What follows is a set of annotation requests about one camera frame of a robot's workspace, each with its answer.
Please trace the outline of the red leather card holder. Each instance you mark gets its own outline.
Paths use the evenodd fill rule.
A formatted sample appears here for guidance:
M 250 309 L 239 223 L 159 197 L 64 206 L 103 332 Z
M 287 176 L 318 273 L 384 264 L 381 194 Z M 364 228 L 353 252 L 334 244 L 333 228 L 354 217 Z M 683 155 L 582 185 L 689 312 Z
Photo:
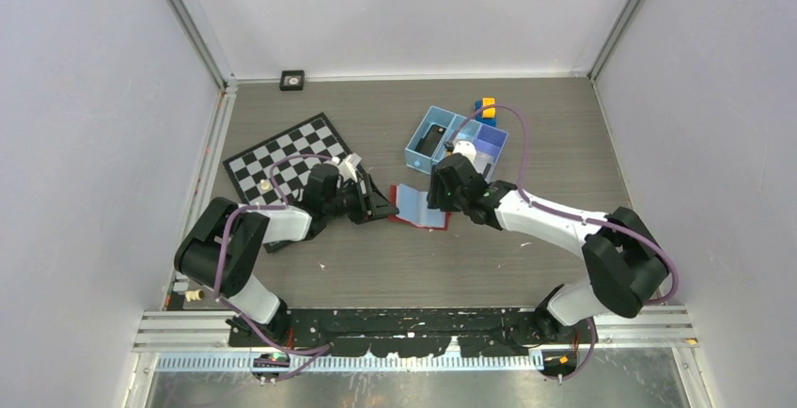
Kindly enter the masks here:
M 388 220 L 414 228 L 447 230 L 450 213 L 430 209 L 427 195 L 406 184 L 392 185 L 390 201 L 398 208 L 398 214 L 389 215 Z

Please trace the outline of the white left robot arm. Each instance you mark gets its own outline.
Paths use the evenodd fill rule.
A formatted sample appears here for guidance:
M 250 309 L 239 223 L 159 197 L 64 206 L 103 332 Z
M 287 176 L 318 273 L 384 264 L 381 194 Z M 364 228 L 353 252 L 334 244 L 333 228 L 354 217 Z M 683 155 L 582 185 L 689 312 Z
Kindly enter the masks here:
M 254 274 L 262 246 L 312 240 L 342 216 L 360 225 L 397 213 L 369 174 L 349 164 L 321 163 L 310 169 L 298 200 L 285 207 L 214 198 L 178 247 L 174 267 L 232 304 L 253 322 L 256 338 L 275 346 L 287 337 L 290 317 L 286 301 Z

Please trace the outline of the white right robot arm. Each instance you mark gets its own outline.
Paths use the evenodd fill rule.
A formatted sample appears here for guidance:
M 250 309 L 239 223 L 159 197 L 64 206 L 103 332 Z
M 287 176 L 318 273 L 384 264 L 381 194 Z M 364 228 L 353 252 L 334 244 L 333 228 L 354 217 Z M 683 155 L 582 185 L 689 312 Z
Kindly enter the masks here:
M 522 233 L 583 259 L 586 278 L 555 287 L 532 311 L 525 330 L 543 342 L 560 342 L 574 325 L 604 312 L 626 319 L 656 303 L 671 259 L 636 212 L 588 212 L 533 196 L 514 183 L 488 182 L 459 153 L 431 171 L 428 204 L 463 212 L 473 223 Z

